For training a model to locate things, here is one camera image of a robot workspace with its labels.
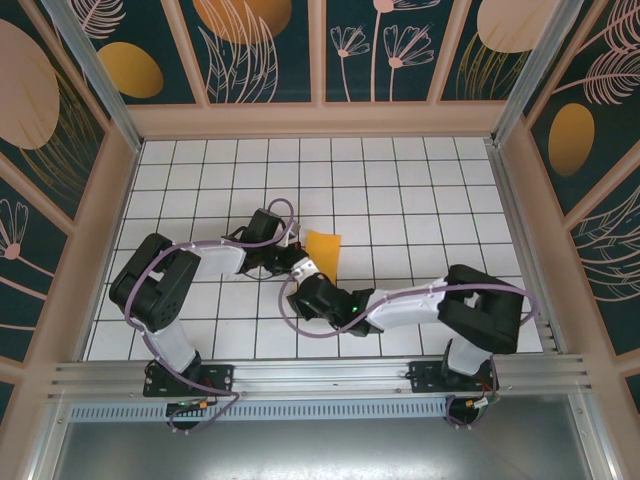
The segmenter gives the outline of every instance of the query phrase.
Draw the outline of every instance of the flower illustration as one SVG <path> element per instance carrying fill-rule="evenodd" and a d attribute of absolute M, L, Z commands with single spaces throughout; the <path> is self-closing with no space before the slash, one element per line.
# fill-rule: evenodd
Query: flower illustration
<path fill-rule="evenodd" d="M 27 229 L 29 209 L 16 202 L 14 212 L 6 198 L 0 200 L 0 258 L 15 260 L 20 257 L 20 243 Z"/>
<path fill-rule="evenodd" d="M 378 50 L 378 31 L 380 30 L 380 18 L 382 14 L 401 10 L 422 10 L 423 8 L 435 7 L 439 3 L 440 0 L 373 0 L 373 7 L 378 13 L 376 15 L 376 24 L 373 28 L 373 50 L 371 54 L 370 81 L 372 102 L 376 101 L 376 52 Z"/>
<path fill-rule="evenodd" d="M 347 86 L 347 75 L 344 69 L 344 59 L 361 55 L 369 51 L 369 44 L 364 43 L 366 37 L 362 32 L 362 27 L 347 27 L 344 32 L 340 27 L 331 29 L 331 40 L 333 46 L 336 47 L 338 56 L 340 57 L 340 66 L 342 67 L 342 83 L 344 85 L 344 93 L 347 96 L 347 102 L 351 101 L 349 96 L 349 87 Z"/>
<path fill-rule="evenodd" d="M 433 61 L 433 50 L 427 50 L 431 45 L 429 27 L 422 29 L 407 27 L 398 37 L 398 26 L 384 29 L 384 48 L 391 67 L 389 84 L 389 101 L 393 101 L 393 78 L 395 71 L 402 67 L 412 67 Z"/>
<path fill-rule="evenodd" d="M 373 6 L 380 13 L 390 13 L 394 10 L 420 10 L 435 7 L 440 0 L 422 0 L 411 2 L 409 0 L 373 0 Z"/>

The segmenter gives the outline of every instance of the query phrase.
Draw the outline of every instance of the enclosure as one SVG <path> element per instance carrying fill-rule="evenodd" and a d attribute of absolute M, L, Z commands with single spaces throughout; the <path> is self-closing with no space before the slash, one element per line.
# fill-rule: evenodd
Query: enclosure
<path fill-rule="evenodd" d="M 639 39 L 636 0 L 5 2 L 0 476 L 635 478 Z M 260 268 L 189 288 L 186 338 L 240 400 L 171 434 L 108 291 L 149 234 L 218 239 L 277 198 L 303 246 L 339 236 L 347 292 L 464 264 L 536 297 L 481 424 L 405 377 L 450 327 L 307 338 Z"/>

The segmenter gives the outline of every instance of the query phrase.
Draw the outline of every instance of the yellow circle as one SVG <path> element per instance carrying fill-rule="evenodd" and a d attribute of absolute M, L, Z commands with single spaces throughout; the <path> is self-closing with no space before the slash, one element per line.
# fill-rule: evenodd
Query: yellow circle
<path fill-rule="evenodd" d="M 595 131 L 586 107 L 577 103 L 562 107 L 549 133 L 549 161 L 558 174 L 569 177 L 580 170 L 591 152 Z"/>
<path fill-rule="evenodd" d="M 193 0 L 196 12 L 218 37 L 232 43 L 259 43 L 260 34 L 251 34 L 251 15 L 264 20 L 272 36 L 281 33 L 291 19 L 291 0 Z"/>
<path fill-rule="evenodd" d="M 98 51 L 104 68 L 119 92 L 135 98 L 149 98 L 162 90 L 160 67 L 140 47 L 125 42 L 105 45 Z"/>

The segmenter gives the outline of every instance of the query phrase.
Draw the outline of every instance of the dark teal wallpaper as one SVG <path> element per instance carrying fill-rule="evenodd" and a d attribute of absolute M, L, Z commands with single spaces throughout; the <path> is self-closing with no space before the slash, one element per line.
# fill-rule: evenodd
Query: dark teal wallpaper
<path fill-rule="evenodd" d="M 549 80 L 549 77 L 551 76 L 553 71 L 558 66 L 558 62 L 560 61 L 560 59 L 564 55 L 564 52 L 567 50 L 567 47 L 571 43 L 571 39 L 576 34 L 576 30 L 578 30 L 580 28 L 580 24 L 584 20 L 585 15 L 587 14 L 587 12 L 589 11 L 589 9 L 591 8 L 592 5 L 593 5 L 593 0 L 584 0 L 584 3 L 582 4 L 582 7 L 580 8 L 580 12 L 578 13 L 578 16 L 576 17 L 575 21 L 573 22 L 573 25 L 571 26 L 571 29 L 569 30 L 569 33 L 565 36 L 565 39 L 562 42 L 562 45 L 560 45 L 560 48 L 556 52 L 555 57 L 553 58 L 553 60 L 549 64 L 549 66 L 547 67 L 547 71 L 545 72 L 543 77 L 540 79 L 540 83 L 538 83 L 538 86 L 536 87 L 535 91 L 531 95 L 531 98 L 527 102 L 527 105 L 524 107 L 524 115 L 525 115 L 525 117 L 529 115 L 529 112 L 531 111 L 531 109 L 533 108 L 535 103 L 538 101 L 538 97 L 540 96 L 540 93 L 542 92 L 542 89 L 546 86 L 547 81 Z"/>
<path fill-rule="evenodd" d="M 128 105 L 195 103 L 159 0 L 72 0 Z"/>
<path fill-rule="evenodd" d="M 636 404 L 636 410 L 640 414 L 640 374 L 627 377 L 627 386 L 631 392 L 633 402 Z"/>
<path fill-rule="evenodd" d="M 639 16 L 609 2 L 531 129 L 565 213 L 640 139 Z"/>
<path fill-rule="evenodd" d="M 506 100 L 554 6 L 473 0 L 441 99 Z"/>
<path fill-rule="evenodd" d="M 180 7 L 211 103 L 311 101 L 307 0 Z"/>
<path fill-rule="evenodd" d="M 9 406 L 9 400 L 11 400 L 11 394 L 13 393 L 13 385 L 10 383 L 0 382 L 0 425 L 2 425 L 2 419 L 4 413 Z"/>
<path fill-rule="evenodd" d="M 640 348 L 640 168 L 571 235 L 616 354 Z"/>
<path fill-rule="evenodd" d="M 22 362 L 67 236 L 0 179 L 0 356 Z"/>
<path fill-rule="evenodd" d="M 451 6 L 328 0 L 326 100 L 426 100 Z"/>
<path fill-rule="evenodd" d="M 17 2 L 0 3 L 0 65 L 0 153 L 74 218 L 104 131 Z"/>

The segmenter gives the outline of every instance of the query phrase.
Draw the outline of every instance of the yellow sponge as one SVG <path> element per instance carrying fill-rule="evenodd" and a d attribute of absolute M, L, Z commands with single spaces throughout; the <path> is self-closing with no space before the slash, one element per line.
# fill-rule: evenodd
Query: yellow sponge
<path fill-rule="evenodd" d="M 338 273 L 341 239 L 340 235 L 310 231 L 307 235 L 307 245 L 304 248 L 318 270 L 331 279 L 334 285 Z"/>

